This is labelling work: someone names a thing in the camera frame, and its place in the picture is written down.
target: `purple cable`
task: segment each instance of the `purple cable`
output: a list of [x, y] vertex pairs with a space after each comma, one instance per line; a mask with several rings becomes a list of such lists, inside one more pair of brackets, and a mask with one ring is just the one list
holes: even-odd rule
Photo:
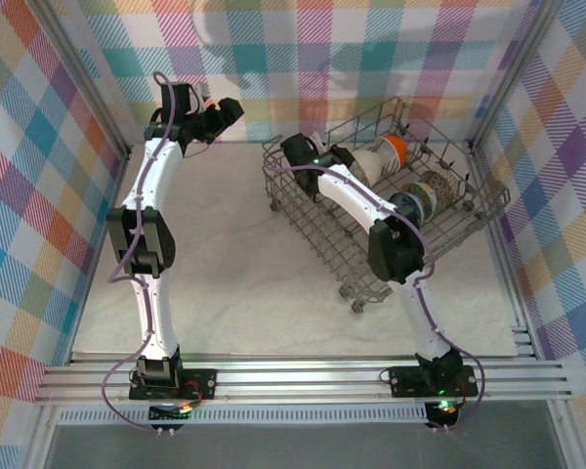
[[170, 109], [170, 113], [169, 113], [169, 122], [167, 123], [167, 127], [165, 128], [165, 132], [163, 133], [163, 137], [160, 139], [160, 142], [158, 143], [158, 145], [154, 149], [154, 152], [152, 153], [151, 158], [147, 161], [146, 166], [144, 167], [144, 170], [141, 173], [139, 181], [137, 182], [137, 194], [135, 195], [135, 211], [136, 211], [136, 215], [137, 215], [137, 224], [135, 227], [135, 234], [134, 234], [133, 240], [130, 243], [128, 250], [126, 251], [126, 254], [124, 254], [124, 256], [121, 258], [121, 261], [119, 261], [119, 264], [117, 264], [117, 267], [115, 267], [113, 272], [108, 277], [108, 283], [116, 283], [116, 282], [122, 281], [122, 280], [131, 280], [131, 281], [134, 281], [135, 283], [137, 283], [142, 288], [143, 294], [144, 294], [144, 304], [146, 306], [146, 317], [147, 317], [146, 334], [147, 334], [147, 338], [137, 352], [135, 352], [130, 357], [125, 358], [124, 360], [122, 360], [121, 362], [116, 364], [114, 367], [112, 367], [108, 371], [108, 373], [105, 376], [105, 379], [103, 379], [103, 381], [102, 381], [102, 386], [100, 388], [100, 391], [102, 393], [102, 399], [105, 402], [106, 406], [115, 415], [117, 415], [121, 420], [126, 422], [131, 427], [137, 428], [139, 430], [151, 432], [151, 433], [156, 433], [156, 434], [160, 435], [160, 433], [158, 431], [154, 430], [153, 428], [147, 427], [144, 425], [140, 425], [136, 422], [133, 422], [129, 418], [125, 417], [124, 415], [122, 415], [121, 412], [119, 410], [117, 410], [110, 403], [110, 401], [108, 400], [108, 397], [106, 396], [106, 383], [108, 382], [108, 379], [110, 378], [110, 376], [115, 371], [117, 371], [121, 366], [126, 364], [127, 362], [131, 362], [134, 359], [138, 358], [141, 355], [141, 353], [146, 349], [146, 347], [149, 344], [149, 341], [152, 337], [152, 333], [154, 332], [152, 329], [152, 325], [153, 325], [152, 306], [149, 303], [149, 296], [148, 296], [146, 281], [143, 278], [137, 278], [134, 276], [124, 276], [124, 277], [117, 276], [119, 274], [119, 272], [122, 269], [124, 269], [126, 267], [126, 265], [130, 262], [133, 254], [135, 253], [135, 250], [137, 249], [137, 244], [139, 244], [139, 238], [141, 236], [142, 228], [143, 228], [143, 218], [142, 218], [142, 213], [141, 213], [141, 200], [143, 198], [142, 194], [143, 194], [144, 184], [146, 183], [146, 176], [147, 176], [147, 173], [149, 172], [149, 168], [152, 166], [156, 157], [158, 156], [158, 153], [161, 151], [161, 149], [163, 148], [163, 146], [167, 142], [167, 138], [169, 137], [169, 133], [171, 132], [172, 125], [174, 123], [174, 116], [176, 114], [176, 100], [175, 100], [175, 95], [174, 95], [174, 89], [172, 88], [172, 85], [171, 85], [169, 79], [167, 78], [167, 76], [165, 76], [160, 71], [156, 71], [153, 74], [153, 77], [154, 77], [154, 81], [156, 81], [156, 83], [158, 85], [162, 85], [164, 82], [165, 85], [167, 85], [167, 88], [169, 89], [169, 95], [171, 97], [171, 109]]
[[394, 216], [395, 218], [397, 218], [401, 222], [405, 223], [405, 225], [407, 227], [409, 227], [415, 233], [415, 235], [417, 236], [417, 238], [419, 239], [419, 241], [423, 245], [423, 249], [424, 249], [425, 253], [428, 256], [429, 266], [430, 266], [430, 270], [428, 271], [427, 274], [423, 274], [423, 275], [417, 277], [413, 282], [414, 287], [417, 289], [417, 296], [419, 298], [419, 302], [421, 303], [421, 308], [423, 309], [423, 312], [426, 316], [426, 319], [428, 320], [428, 323], [430, 324], [432, 331], [440, 338], [440, 340], [442, 340], [449, 347], [456, 349], [458, 351], [458, 353], [473, 360], [476, 363], [476, 365], [478, 366], [478, 369], [480, 370], [480, 373], [481, 373], [480, 393], [478, 394], [478, 398], [476, 400], [476, 403], [474, 405], [473, 410], [471, 412], [469, 412], [469, 414], [465, 418], [463, 418], [462, 420], [460, 420], [459, 422], [457, 422], [454, 426], [452, 426], [450, 428], [451, 428], [451, 431], [454, 431], [455, 429], [463, 426], [466, 422], [468, 422], [473, 417], [473, 415], [476, 413], [476, 411], [480, 407], [481, 400], [484, 397], [484, 390], [486, 389], [486, 376], [484, 374], [484, 367], [481, 364], [480, 360], [478, 358], [476, 358], [473, 354], [458, 347], [449, 338], [447, 338], [442, 332], [440, 332], [439, 325], [436, 324], [434, 319], [432, 318], [432, 314], [430, 313], [430, 310], [428, 309], [428, 305], [426, 304], [426, 300], [423, 297], [423, 292], [421, 291], [421, 288], [419, 288], [418, 285], [421, 280], [425, 280], [427, 278], [430, 278], [433, 275], [433, 273], [435, 272], [435, 268], [436, 268], [436, 258], [435, 258], [434, 252], [432, 252], [432, 249], [430, 248], [430, 244], [428, 244], [428, 241], [425, 239], [425, 237], [423, 236], [421, 231], [419, 231], [419, 229], [417, 227], [415, 227], [406, 217], [397, 213], [395, 210], [392, 210], [390, 208], [385, 207], [383, 204], [379, 203], [375, 198], [373, 198], [371, 195], [369, 195], [366, 191], [367, 187], [364, 186], [362, 183], [360, 183], [356, 178], [348, 178], [346, 176], [343, 176], [341, 173], [334, 171], [333, 169], [324, 168], [322, 166], [315, 166], [312, 164], [303, 164], [303, 165], [299, 165], [299, 166], [292, 166], [289, 168], [284, 168], [284, 167], [278, 168], [275, 166], [263, 166], [263, 169], [266, 171], [271, 171], [273, 173], [286, 173], [286, 172], [301, 171], [301, 170], [314, 170], [314, 171], [321, 171], [325, 174], [333, 176], [333, 177], [339, 179], [340, 181], [344, 182], [345, 184], [348, 184], [352, 188], [354, 188], [356, 190], [356, 192], [358, 192], [360, 195], [362, 195], [362, 197], [365, 200], [367, 200], [369, 203], [371, 203], [371, 205], [373, 205], [376, 209], [382, 210], [383, 212]]

